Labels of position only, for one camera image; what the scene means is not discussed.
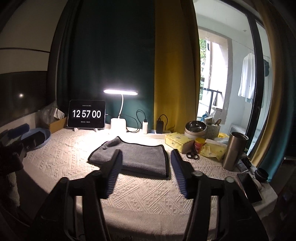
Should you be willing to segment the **purple and grey towel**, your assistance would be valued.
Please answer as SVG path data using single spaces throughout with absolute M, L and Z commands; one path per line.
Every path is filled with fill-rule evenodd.
M 88 163 L 102 166 L 111 159 L 117 149 L 122 152 L 123 170 L 168 178 L 169 158 L 163 145 L 148 146 L 127 143 L 120 137 L 116 137 L 94 150 L 88 157 Z

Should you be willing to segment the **black scissors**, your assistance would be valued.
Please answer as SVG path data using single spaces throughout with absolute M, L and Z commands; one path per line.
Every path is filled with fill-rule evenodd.
M 186 153 L 186 157 L 188 159 L 193 159 L 193 160 L 199 160 L 199 154 L 195 151 L 195 150 L 191 150 L 189 152 Z

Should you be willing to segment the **yellow tissue box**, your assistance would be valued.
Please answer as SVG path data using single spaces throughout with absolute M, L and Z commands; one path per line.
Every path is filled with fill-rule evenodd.
M 170 133 L 165 136 L 165 144 L 173 149 L 177 149 L 180 153 L 186 154 L 193 147 L 194 141 L 180 133 Z

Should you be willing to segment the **blue round bowl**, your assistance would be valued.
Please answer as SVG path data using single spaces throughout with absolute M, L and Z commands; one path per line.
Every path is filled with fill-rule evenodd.
M 43 147 L 51 138 L 51 132 L 45 128 L 34 128 L 21 136 L 21 141 L 27 150 Z

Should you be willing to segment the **stainless steel bowl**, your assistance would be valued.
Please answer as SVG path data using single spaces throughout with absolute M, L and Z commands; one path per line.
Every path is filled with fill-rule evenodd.
M 192 120 L 186 123 L 184 135 L 190 139 L 197 137 L 205 137 L 207 132 L 207 125 L 199 120 Z

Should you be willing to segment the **cardboard box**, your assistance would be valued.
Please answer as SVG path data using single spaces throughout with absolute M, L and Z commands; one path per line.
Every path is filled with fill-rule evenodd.
M 48 129 L 51 133 L 55 133 L 67 126 L 67 118 L 63 118 L 61 120 L 57 120 L 48 125 Z

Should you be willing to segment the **white power strip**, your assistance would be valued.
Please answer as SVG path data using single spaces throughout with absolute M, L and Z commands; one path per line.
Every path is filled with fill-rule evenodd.
M 147 136 L 155 139 L 164 139 L 165 136 L 170 133 L 171 131 L 164 131 L 163 133 L 157 133 L 156 130 L 148 130 Z

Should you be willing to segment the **white perforated basket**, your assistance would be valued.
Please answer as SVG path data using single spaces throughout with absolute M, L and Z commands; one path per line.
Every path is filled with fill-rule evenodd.
M 218 137 L 220 132 L 220 125 L 207 125 L 205 138 L 215 139 Z

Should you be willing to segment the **white desk lamp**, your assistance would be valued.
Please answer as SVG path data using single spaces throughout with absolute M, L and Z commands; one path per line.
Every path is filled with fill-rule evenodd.
M 116 118 L 111 118 L 110 120 L 110 130 L 114 133 L 126 133 L 126 120 L 121 118 L 123 105 L 124 105 L 124 96 L 131 95 L 136 96 L 138 92 L 135 90 L 123 90 L 123 89 L 105 89 L 103 91 L 106 94 L 114 94 L 121 96 L 121 106 L 119 109 L 118 116 Z

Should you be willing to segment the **steel tumbler cup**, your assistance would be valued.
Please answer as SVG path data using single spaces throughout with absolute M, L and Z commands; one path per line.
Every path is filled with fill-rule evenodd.
M 227 149 L 224 155 L 222 167 L 228 171 L 232 171 L 242 153 L 244 152 L 249 138 L 240 132 L 231 132 Z

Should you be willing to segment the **white USB charger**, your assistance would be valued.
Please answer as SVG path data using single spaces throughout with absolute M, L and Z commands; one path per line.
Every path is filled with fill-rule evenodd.
M 142 133 L 143 134 L 147 134 L 148 133 L 148 122 L 147 121 L 143 121 L 142 122 Z

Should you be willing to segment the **black smartphone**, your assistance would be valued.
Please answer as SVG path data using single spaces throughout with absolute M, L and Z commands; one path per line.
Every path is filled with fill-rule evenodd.
M 258 187 L 248 173 L 238 173 L 237 177 L 250 203 L 262 201 Z

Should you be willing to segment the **yellow curtain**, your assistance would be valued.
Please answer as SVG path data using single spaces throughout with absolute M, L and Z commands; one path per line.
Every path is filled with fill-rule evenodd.
M 197 117 L 200 44 L 193 1 L 156 1 L 154 117 L 168 117 L 167 128 L 183 133 Z

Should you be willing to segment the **white hanging shirt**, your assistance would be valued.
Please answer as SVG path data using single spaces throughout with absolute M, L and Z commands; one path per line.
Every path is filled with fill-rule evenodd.
M 240 87 L 238 90 L 238 96 L 245 98 L 246 102 L 253 102 L 255 92 L 255 75 L 255 55 L 249 53 L 243 59 Z

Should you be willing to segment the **dark green curtain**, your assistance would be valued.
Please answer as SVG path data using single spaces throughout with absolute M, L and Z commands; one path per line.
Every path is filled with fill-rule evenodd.
M 103 100 L 107 120 L 117 117 L 121 96 L 105 89 L 135 90 L 124 96 L 122 116 L 154 121 L 154 1 L 68 1 L 57 72 L 57 104 Z

